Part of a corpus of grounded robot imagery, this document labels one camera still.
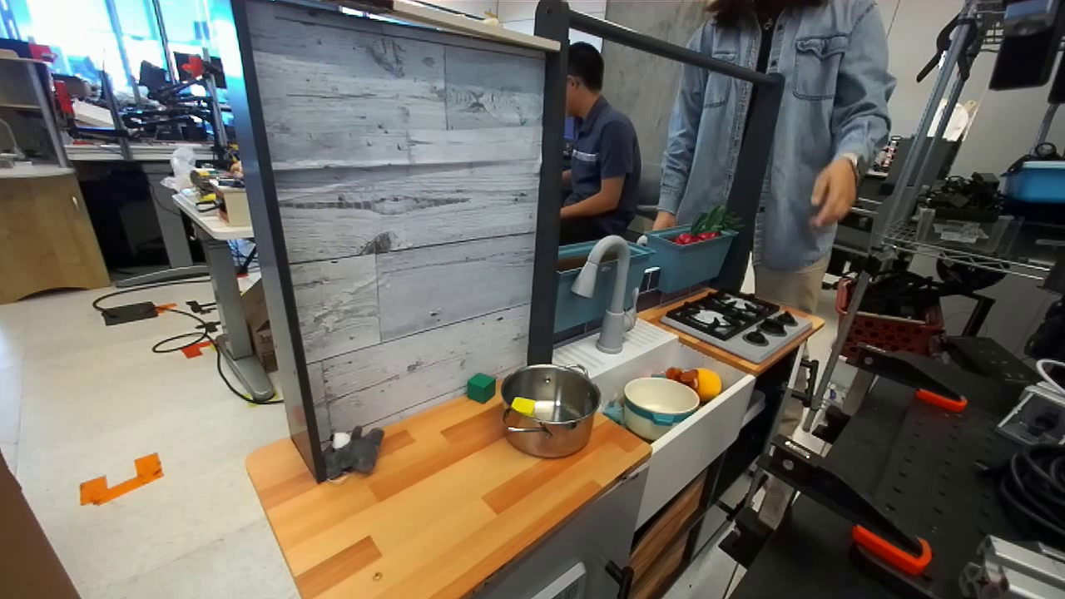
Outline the green cube block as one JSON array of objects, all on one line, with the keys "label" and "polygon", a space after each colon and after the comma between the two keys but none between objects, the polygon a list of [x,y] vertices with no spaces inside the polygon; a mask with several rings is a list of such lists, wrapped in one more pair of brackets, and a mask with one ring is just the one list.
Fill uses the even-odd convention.
[{"label": "green cube block", "polygon": [[467,397],[475,401],[489,401],[497,397],[497,379],[489,373],[472,373],[467,379]]}]

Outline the blue case on shelf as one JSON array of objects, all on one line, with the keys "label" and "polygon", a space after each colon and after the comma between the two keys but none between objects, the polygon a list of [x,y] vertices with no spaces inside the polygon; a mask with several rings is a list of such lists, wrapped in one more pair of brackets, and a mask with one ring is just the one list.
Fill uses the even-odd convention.
[{"label": "blue case on shelf", "polygon": [[1029,206],[1065,206],[1065,158],[1021,155],[1004,168],[1004,196]]}]

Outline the yellow lemon toy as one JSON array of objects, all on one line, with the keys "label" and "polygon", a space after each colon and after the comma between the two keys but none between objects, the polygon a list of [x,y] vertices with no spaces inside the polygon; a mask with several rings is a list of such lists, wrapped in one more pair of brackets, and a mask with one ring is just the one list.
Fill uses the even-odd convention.
[{"label": "yellow lemon toy", "polygon": [[692,385],[699,399],[715,399],[721,393],[721,377],[715,368],[696,368]]}]

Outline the seated person in dark shirt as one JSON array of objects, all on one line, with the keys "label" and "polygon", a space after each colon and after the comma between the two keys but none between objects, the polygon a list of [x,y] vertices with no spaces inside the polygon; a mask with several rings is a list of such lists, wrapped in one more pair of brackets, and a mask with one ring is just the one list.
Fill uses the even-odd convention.
[{"label": "seated person in dark shirt", "polygon": [[568,46],[568,199],[560,210],[566,244],[621,236],[636,219],[644,182],[638,135],[634,121],[604,97],[604,69],[604,54],[594,44]]}]

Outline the stainless steel pot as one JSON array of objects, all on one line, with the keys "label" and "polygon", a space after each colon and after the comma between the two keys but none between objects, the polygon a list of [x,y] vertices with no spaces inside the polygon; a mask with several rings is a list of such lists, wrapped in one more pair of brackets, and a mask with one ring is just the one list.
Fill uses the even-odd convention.
[{"label": "stainless steel pot", "polygon": [[[532,362],[499,383],[504,434],[536,460],[564,460],[590,443],[599,413],[599,385],[577,367]],[[560,423],[539,423],[509,408],[517,397],[560,399]]]}]

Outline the grey cloth rag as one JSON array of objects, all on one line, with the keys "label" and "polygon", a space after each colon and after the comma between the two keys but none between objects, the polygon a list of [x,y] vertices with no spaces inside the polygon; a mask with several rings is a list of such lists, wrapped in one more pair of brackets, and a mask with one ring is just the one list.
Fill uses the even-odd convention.
[{"label": "grey cloth rag", "polygon": [[382,433],[356,424],[353,433],[333,433],[326,443],[326,475],[360,472],[370,475],[381,462]]}]

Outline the grey wood backsplash panel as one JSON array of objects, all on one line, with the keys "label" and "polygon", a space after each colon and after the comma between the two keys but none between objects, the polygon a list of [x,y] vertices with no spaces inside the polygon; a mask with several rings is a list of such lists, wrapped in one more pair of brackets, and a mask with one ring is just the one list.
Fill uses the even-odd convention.
[{"label": "grey wood backsplash panel", "polygon": [[290,439],[526,362],[544,57],[340,0],[235,0],[240,147]]}]

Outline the silver toy faucet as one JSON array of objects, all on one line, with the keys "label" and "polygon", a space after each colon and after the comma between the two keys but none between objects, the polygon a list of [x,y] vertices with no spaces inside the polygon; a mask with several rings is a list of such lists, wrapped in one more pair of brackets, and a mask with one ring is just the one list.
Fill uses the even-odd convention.
[{"label": "silver toy faucet", "polygon": [[634,295],[629,288],[629,264],[634,264],[634,245],[627,236],[604,236],[577,282],[573,282],[573,292],[577,295],[594,295],[595,292],[595,282],[599,282],[599,265],[604,258],[612,257],[615,258],[615,270],[612,270],[612,295],[608,295],[608,308],[604,316],[604,329],[599,329],[599,339],[595,339],[595,349],[599,352],[620,352],[627,347],[627,332],[629,332],[629,319],[634,319],[634,308],[627,305],[627,300]]}]

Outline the black orange clamp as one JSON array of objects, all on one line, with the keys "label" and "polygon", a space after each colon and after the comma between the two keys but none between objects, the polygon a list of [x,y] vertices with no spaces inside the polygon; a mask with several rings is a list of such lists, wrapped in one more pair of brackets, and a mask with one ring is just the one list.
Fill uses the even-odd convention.
[{"label": "black orange clamp", "polygon": [[849,543],[858,555],[873,558],[884,573],[919,582],[933,573],[935,549],[929,539],[904,531],[890,518],[867,492],[851,488],[843,475],[827,470],[819,460],[806,457],[789,443],[769,450],[767,470],[849,518]]}]

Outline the white teal-rimmed bowl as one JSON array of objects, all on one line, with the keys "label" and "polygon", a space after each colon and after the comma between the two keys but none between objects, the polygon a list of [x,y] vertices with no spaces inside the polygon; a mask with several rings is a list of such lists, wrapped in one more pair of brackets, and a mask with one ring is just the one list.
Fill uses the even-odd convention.
[{"label": "white teal-rimmed bowl", "polygon": [[665,377],[636,377],[621,385],[627,424],[644,439],[660,439],[696,408],[696,389]]}]

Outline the teal plastic bin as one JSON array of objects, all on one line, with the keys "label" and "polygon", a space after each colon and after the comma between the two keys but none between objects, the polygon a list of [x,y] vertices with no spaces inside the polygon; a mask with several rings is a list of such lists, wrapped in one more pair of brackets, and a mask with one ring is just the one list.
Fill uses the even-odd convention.
[{"label": "teal plastic bin", "polygon": [[[629,285],[644,288],[644,277],[655,274],[661,295],[679,295],[713,282],[730,257],[732,231],[707,231],[699,240],[679,240],[676,231],[650,231],[629,254]],[[599,264],[595,292],[579,295],[577,277],[594,254],[594,240],[564,244],[556,258],[556,337],[595,329],[612,305],[615,258]]]}]

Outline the orange floor tape marker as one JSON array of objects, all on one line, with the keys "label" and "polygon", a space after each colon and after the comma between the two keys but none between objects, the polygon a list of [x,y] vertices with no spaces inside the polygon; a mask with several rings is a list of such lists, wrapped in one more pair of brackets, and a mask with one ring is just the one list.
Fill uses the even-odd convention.
[{"label": "orange floor tape marker", "polygon": [[134,472],[128,479],[108,479],[108,475],[83,479],[79,502],[83,507],[108,507],[128,492],[137,492],[137,488],[155,482],[160,475],[162,475],[162,460],[155,452],[145,452],[145,457],[134,460]]}]

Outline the toy stove top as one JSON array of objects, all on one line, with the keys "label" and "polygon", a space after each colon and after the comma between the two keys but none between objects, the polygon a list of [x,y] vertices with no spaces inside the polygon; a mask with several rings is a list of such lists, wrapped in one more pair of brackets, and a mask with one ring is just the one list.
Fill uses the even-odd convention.
[{"label": "toy stove top", "polygon": [[806,316],[727,288],[709,288],[699,300],[671,305],[665,321],[748,362],[769,362],[779,349],[812,329]]}]

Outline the wooden countertop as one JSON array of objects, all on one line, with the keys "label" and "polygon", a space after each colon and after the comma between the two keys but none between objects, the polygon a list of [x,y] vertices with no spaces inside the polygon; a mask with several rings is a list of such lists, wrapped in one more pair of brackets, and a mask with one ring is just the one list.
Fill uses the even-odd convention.
[{"label": "wooden countertop", "polygon": [[536,460],[499,399],[447,399],[392,423],[370,475],[316,482],[292,439],[253,450],[248,475],[301,599],[463,599],[646,460],[606,417],[577,457]]}]

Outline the white toy sink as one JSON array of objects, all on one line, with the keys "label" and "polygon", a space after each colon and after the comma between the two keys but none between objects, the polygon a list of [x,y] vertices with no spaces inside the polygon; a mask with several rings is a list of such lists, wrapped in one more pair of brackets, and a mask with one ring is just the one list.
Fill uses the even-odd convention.
[{"label": "white toy sink", "polygon": [[556,367],[584,368],[604,393],[604,413],[621,417],[621,385],[636,377],[679,368],[715,368],[727,389],[692,417],[650,439],[638,525],[668,507],[696,475],[703,475],[741,433],[753,406],[756,377],[686,347],[676,332],[638,321],[620,352],[599,352],[595,337],[568,339],[551,352]]}]

